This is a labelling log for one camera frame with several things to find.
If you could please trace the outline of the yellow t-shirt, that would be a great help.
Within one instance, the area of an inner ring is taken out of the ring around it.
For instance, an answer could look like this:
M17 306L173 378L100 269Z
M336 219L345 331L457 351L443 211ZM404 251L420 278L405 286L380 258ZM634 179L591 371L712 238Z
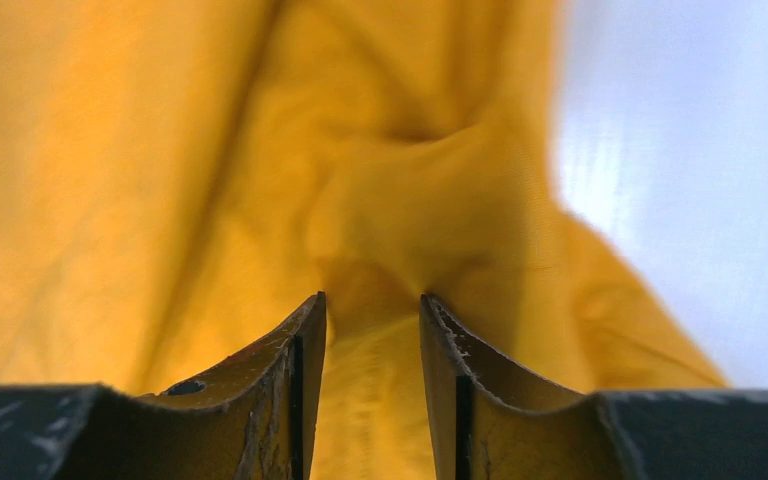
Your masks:
M0 382L157 391L328 301L316 479L434 474L423 293L578 391L722 388L556 201L558 1L0 1Z

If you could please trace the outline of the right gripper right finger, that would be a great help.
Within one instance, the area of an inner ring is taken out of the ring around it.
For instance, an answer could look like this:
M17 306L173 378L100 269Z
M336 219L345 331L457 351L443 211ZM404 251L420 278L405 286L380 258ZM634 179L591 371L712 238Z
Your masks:
M768 390L582 394L523 367L420 301L440 479L768 479Z

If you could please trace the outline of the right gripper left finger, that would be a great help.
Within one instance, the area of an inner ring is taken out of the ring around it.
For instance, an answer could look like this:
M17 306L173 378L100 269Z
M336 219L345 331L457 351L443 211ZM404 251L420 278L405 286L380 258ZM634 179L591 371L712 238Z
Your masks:
M0 479L306 479L326 298L158 394L0 385Z

